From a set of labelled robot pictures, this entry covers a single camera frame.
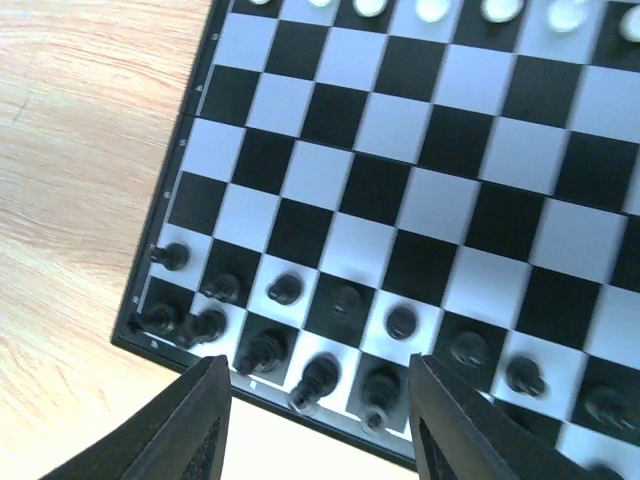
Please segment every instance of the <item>wooden table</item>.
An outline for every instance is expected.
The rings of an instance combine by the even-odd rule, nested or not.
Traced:
[[[175,374],[111,328],[209,0],[0,4],[0,478],[35,479]],[[234,400],[224,478],[416,475]]]

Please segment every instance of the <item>chessboard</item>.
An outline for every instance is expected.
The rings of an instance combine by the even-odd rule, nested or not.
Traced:
[[[408,468],[433,354],[640,480],[637,4],[217,0],[112,341]]]

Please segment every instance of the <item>black chess piece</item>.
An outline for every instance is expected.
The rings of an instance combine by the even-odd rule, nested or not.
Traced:
[[[267,288],[267,296],[280,305],[292,305],[302,294],[302,281],[292,274],[281,275]]]
[[[181,270],[189,262],[189,249],[179,243],[170,243],[164,248],[154,245],[149,252],[149,260],[171,272]]]
[[[458,332],[451,340],[451,355],[471,368],[480,368],[489,360],[489,344],[481,335],[469,330]]]
[[[180,312],[168,303],[155,303],[140,316],[142,329],[158,335],[169,335],[180,323]]]
[[[413,310],[399,306],[391,310],[385,321],[387,334],[394,340],[406,340],[416,331],[418,318]]]
[[[391,410],[400,396],[400,379],[388,367],[369,372],[362,383],[360,399],[362,413],[361,426],[368,434],[382,432],[388,422]]]
[[[180,327],[176,344],[189,349],[198,343],[215,342],[227,328],[227,318],[219,310],[205,310],[200,315],[187,315]]]
[[[599,385],[584,400],[587,412],[599,422],[619,430],[640,430],[640,418],[631,411],[624,396],[613,388]]]
[[[540,367],[523,355],[517,355],[509,361],[506,377],[507,385],[514,392],[537,398],[547,391],[547,384],[542,379]]]
[[[202,285],[202,294],[208,298],[215,298],[222,303],[233,303],[242,294],[242,284],[235,275],[222,273],[213,281]]]
[[[322,397],[333,392],[340,378],[340,364],[330,354],[313,358],[302,372],[302,379],[289,394],[289,406],[298,413],[308,414]]]
[[[333,291],[333,312],[340,317],[350,317],[360,308],[360,292],[351,285],[341,285]]]
[[[246,353],[238,360],[236,370],[242,376],[270,372],[280,366],[288,354],[282,333],[275,329],[265,330],[249,342]]]

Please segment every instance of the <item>white chess piece top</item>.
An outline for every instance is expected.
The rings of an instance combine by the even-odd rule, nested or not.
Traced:
[[[505,23],[518,16],[524,0],[482,0],[482,16],[491,23]]]
[[[555,0],[547,9],[547,21],[554,32],[572,32],[589,16],[591,0]]]
[[[361,17],[375,17],[384,12],[387,0],[353,0],[353,8]]]
[[[438,22],[451,9],[451,0],[416,0],[416,13],[428,23]]]
[[[629,9],[622,17],[620,35],[630,42],[640,43],[640,5]]]

